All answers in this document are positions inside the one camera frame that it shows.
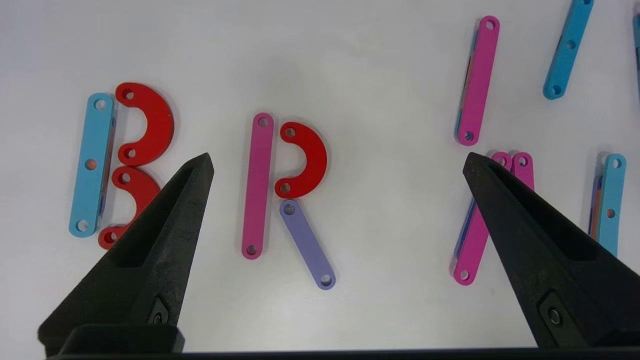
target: red curved piece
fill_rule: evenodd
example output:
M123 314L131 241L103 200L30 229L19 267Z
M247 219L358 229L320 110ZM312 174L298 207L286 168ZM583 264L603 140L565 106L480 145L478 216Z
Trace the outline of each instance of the red curved piece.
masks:
M138 167L158 159L173 138L173 115L166 101L153 89L138 83L122 83L116 99L128 108L142 110L147 118L147 132L137 142L126 143L118 150L124 165Z
M129 228L133 220L149 205L149 202L160 192L160 186L144 171L132 167L119 167L113 171L111 181L133 196L136 201L136 214L127 225L105 227L98 236L98 244L109 250L113 244Z
M302 148L307 157L307 166L296 177L285 177L276 182L276 194L283 199L304 196L318 186L326 172L326 149L315 131L297 122L286 122L280 128L280 137L285 142Z

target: red semicircle piece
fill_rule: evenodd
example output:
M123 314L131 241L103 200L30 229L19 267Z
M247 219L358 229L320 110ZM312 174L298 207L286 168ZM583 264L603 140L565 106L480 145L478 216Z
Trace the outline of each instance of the red semicircle piece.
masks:
M280 128L280 137L305 152L307 165L296 177L285 177L276 182L276 194L283 199L295 199L315 189L326 172L326 149L320 136L298 122L286 122Z
M146 172L132 167L119 167L111 175L113 184L133 196L136 201L136 214L127 225L115 225L105 227L98 236L98 244L109 250L120 239L131 223L149 205L151 200L160 192L160 186L156 184Z
M173 114L166 101L155 90L138 83L118 85L116 99L128 108L140 109L147 118L147 131L142 138L119 148L120 162L138 167L158 159L173 138Z

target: pink straight bar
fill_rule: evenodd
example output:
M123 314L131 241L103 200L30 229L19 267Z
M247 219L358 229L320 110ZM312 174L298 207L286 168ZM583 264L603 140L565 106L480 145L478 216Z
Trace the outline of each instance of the pink straight bar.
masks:
M531 190L536 189L533 181L533 159L528 153L519 152L513 156L511 173Z
M526 152L519 152L513 156L513 161L509 154L505 152L496 152L491 159L496 162L504 162L504 167L511 169L511 173L532 190L534 188L533 181L533 159ZM484 252L484 246L489 238L489 230L487 230L482 215L478 207L474 205L471 219L467 227L462 246L458 254L458 262L453 270L453 277L461 285L471 285L476 279L480 260Z
M511 168L511 156L506 152L496 152L491 159L502 164L505 168ZM458 254L458 262L453 270L453 278L461 285L470 285L476 279L484 246L489 238L480 210L474 203L471 219L462 239L462 246Z
M271 115L259 113L253 118L242 231L242 255L249 260L257 259L262 254L273 128Z
M493 59L498 46L500 22L493 16L480 20L474 49L467 69L467 83L460 106L458 141L465 146L475 145L480 137L486 96L489 92Z

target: blue bar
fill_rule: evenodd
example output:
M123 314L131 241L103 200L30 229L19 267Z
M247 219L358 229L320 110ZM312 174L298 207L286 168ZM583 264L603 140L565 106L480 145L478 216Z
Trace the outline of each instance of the blue bar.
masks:
M618 256L618 226L622 207L627 161L620 154L607 156L602 174L602 191L598 209L598 243L612 255Z
M103 93L91 95L86 104L69 220L69 232L79 238L91 236L98 227L109 175L114 127L112 98Z
M564 95L594 0L573 0L542 93L549 100Z

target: screw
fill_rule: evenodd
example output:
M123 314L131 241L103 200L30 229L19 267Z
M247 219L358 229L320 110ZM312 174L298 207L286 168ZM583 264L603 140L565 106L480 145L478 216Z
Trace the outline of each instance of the screw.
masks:
M156 313L152 323L162 323L162 314Z
M560 313L558 312L558 310L554 307L552 307L551 309L549 309L549 320L551 320L551 323L557 326L560 326L560 324L562 324L562 316L560 316Z

